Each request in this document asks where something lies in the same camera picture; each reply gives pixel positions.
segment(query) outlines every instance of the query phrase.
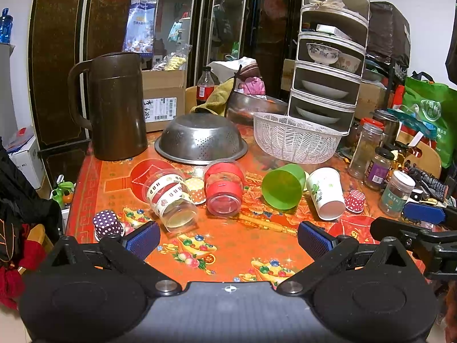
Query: green shopping bag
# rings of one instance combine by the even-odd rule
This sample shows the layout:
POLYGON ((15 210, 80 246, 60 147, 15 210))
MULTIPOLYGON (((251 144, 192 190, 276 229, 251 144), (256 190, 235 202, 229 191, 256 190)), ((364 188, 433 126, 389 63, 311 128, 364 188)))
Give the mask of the green shopping bag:
POLYGON ((412 77, 406 77, 405 91, 403 105, 438 129, 435 149, 442 167, 449 167, 455 146, 457 91, 443 83, 434 83, 432 77, 424 72, 413 72, 412 77), (428 81, 421 81, 422 76, 428 81))

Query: yellow towel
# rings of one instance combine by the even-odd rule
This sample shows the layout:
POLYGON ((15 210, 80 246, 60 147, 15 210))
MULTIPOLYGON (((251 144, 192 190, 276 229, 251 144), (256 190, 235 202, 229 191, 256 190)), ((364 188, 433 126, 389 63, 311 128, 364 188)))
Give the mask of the yellow towel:
POLYGON ((224 116, 225 104, 233 88, 234 79, 228 79, 211 93, 205 104, 191 109, 191 112, 205 112, 204 109, 215 115, 224 116))

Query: green plastic cup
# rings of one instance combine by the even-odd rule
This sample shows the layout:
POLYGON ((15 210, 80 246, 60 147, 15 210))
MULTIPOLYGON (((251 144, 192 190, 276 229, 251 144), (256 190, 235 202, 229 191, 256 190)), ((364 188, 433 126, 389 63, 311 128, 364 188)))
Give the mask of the green plastic cup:
POLYGON ((305 188, 306 176, 301 166, 289 163, 269 172, 262 181, 262 195, 275 209, 297 206, 305 188))

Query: blue gripper pad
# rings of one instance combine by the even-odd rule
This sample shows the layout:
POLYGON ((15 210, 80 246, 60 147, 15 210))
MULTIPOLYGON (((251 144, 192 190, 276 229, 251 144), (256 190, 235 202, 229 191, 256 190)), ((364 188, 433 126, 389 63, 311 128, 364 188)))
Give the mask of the blue gripper pad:
POLYGON ((298 244, 314 260, 332 250, 337 244, 337 239, 323 229, 310 222, 301 222, 298 226, 298 244))
POLYGON ((142 260, 152 253, 160 241, 161 229, 154 221, 143 224, 122 238, 124 247, 142 260))
POLYGON ((446 220, 443 209, 424 204, 408 202, 403 207, 403 217, 409 220, 440 224, 446 220))

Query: brown plastic pitcher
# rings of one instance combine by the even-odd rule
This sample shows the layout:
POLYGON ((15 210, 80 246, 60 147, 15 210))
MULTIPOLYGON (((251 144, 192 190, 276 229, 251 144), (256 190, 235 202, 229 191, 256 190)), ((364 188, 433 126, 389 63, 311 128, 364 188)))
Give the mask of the brown plastic pitcher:
POLYGON ((143 114, 141 57, 111 53, 76 64, 68 74, 73 121, 92 131, 94 155, 103 161, 125 160, 148 146, 143 114), (78 110, 79 75, 88 73, 90 120, 78 110))

